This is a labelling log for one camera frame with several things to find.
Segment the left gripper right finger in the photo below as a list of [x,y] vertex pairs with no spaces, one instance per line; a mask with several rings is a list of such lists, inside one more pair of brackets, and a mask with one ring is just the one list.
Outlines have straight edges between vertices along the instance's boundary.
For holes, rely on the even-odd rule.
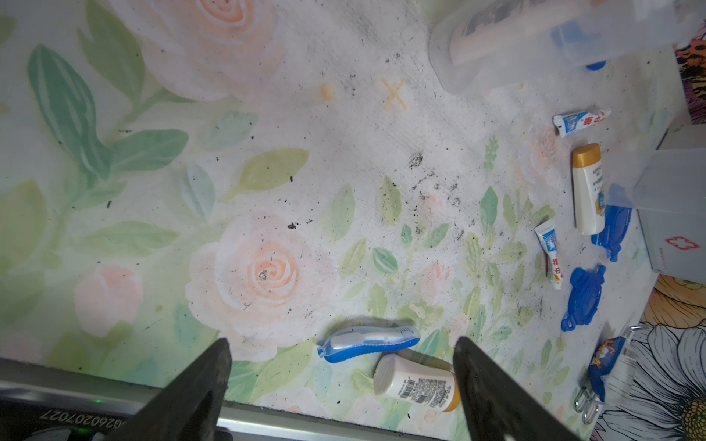
[[453,368],[471,439],[577,439],[471,339],[457,341]]

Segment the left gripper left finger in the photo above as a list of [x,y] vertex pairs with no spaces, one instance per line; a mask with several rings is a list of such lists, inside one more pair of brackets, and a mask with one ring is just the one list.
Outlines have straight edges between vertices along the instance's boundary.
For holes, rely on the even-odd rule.
[[107,439],[214,440],[231,369],[220,338]]

